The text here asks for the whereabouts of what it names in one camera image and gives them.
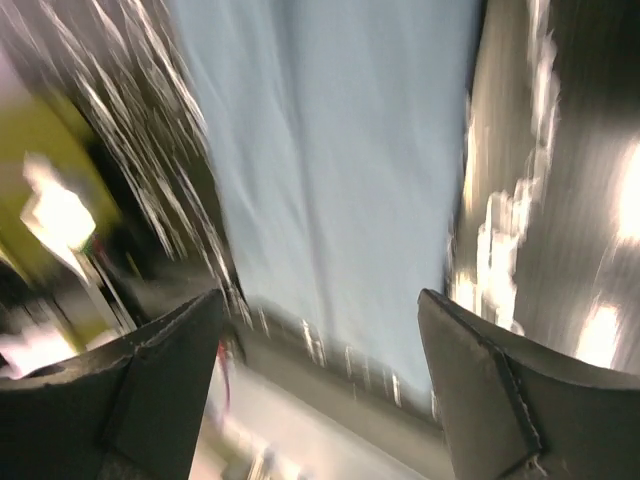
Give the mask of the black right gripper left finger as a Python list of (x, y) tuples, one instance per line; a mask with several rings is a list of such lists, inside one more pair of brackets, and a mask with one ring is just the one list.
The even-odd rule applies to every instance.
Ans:
[(218, 290), (1, 382), (4, 479), (186, 479), (222, 325)]

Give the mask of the slate blue t shirt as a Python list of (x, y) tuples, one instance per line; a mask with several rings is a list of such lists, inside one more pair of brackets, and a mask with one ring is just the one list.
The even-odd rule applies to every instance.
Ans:
[(431, 380), (417, 298), (444, 284), (477, 1), (174, 1), (247, 302)]

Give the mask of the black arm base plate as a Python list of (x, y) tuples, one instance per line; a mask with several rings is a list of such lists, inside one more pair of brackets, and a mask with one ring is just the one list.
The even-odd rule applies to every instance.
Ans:
[(237, 351), (250, 370), (429, 479), (454, 476), (430, 394), (305, 320), (258, 307), (234, 314)]

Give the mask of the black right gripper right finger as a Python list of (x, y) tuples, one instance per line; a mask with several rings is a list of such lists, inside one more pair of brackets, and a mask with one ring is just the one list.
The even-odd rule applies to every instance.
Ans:
[(432, 290), (418, 321), (458, 479), (636, 479), (638, 377), (518, 336)]

